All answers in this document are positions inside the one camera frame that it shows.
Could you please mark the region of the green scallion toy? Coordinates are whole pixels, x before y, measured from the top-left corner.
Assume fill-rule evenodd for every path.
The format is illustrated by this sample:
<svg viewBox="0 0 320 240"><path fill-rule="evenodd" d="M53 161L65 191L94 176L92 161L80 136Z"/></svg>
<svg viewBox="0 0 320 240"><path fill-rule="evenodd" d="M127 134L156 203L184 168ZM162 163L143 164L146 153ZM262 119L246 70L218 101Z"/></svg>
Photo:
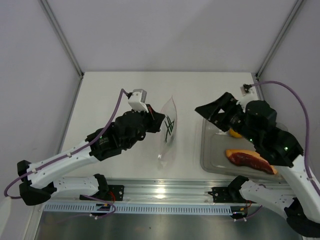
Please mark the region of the green scallion toy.
<svg viewBox="0 0 320 240"><path fill-rule="evenodd" d="M164 124L166 127L166 133L165 133L165 143L168 142L169 136L173 134L175 121L171 120L169 116L166 116L166 119L164 120Z"/></svg>

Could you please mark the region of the clear pink zip bag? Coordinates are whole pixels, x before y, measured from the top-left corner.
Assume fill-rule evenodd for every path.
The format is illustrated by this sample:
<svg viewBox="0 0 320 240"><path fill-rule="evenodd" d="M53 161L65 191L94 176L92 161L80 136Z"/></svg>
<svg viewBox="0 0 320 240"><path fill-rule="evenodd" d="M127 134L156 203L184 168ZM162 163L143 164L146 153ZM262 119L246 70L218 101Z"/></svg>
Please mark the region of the clear pink zip bag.
<svg viewBox="0 0 320 240"><path fill-rule="evenodd" d="M165 118L159 133L157 168L164 171L172 166L177 154L178 112L173 96L164 104L160 112Z"/></svg>

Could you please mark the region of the yellow lemon toy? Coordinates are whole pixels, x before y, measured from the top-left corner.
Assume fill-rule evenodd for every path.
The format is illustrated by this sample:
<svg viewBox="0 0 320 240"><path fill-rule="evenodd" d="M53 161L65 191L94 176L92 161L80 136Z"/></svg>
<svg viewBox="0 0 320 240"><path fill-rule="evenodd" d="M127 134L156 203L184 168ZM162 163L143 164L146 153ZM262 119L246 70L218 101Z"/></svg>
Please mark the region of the yellow lemon toy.
<svg viewBox="0 0 320 240"><path fill-rule="evenodd" d="M231 137L234 137L234 138L237 138L237 139L240 139L242 138L242 135L237 133L236 131L234 131L232 128L228 131L229 135Z"/></svg>

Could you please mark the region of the red meat slice toy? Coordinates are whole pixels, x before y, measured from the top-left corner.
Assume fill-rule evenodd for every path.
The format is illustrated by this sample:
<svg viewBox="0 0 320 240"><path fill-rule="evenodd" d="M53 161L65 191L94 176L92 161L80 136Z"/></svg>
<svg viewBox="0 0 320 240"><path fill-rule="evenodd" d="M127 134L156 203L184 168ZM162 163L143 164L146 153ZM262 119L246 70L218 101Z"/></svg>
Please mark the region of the red meat slice toy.
<svg viewBox="0 0 320 240"><path fill-rule="evenodd" d="M265 172L269 175L276 175L278 171L267 160L262 158L257 152L244 149L226 149L227 159L239 167L249 167L257 171Z"/></svg>

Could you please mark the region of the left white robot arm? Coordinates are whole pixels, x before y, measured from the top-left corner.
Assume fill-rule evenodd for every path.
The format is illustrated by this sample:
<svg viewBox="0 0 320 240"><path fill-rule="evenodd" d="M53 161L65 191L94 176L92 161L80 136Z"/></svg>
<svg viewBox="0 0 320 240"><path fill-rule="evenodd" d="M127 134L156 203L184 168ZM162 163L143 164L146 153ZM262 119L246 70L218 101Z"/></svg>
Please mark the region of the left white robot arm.
<svg viewBox="0 0 320 240"><path fill-rule="evenodd" d="M146 106L145 111L130 110L63 153L36 163L26 160L18 162L17 171L22 181L19 185L20 197L28 206L45 203L52 197L107 200L110 189L104 175L66 175L131 149L134 144L143 141L147 133L160 132L164 119L165 115L154 111L150 105Z"/></svg>

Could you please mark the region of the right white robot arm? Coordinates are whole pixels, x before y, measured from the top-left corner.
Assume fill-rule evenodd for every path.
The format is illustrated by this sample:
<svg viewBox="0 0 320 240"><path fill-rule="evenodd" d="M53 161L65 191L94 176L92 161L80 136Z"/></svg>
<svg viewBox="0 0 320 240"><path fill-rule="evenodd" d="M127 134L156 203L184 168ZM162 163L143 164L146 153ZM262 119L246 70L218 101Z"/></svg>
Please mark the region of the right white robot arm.
<svg viewBox="0 0 320 240"><path fill-rule="evenodd" d="M274 167L294 193L289 198L239 175L227 187L229 198L258 203L283 217L301 236L319 238L320 183L305 166L307 150L291 133L277 127L277 112L263 100L252 100L242 107L229 92L195 111L218 129L233 129L251 142L255 162Z"/></svg>

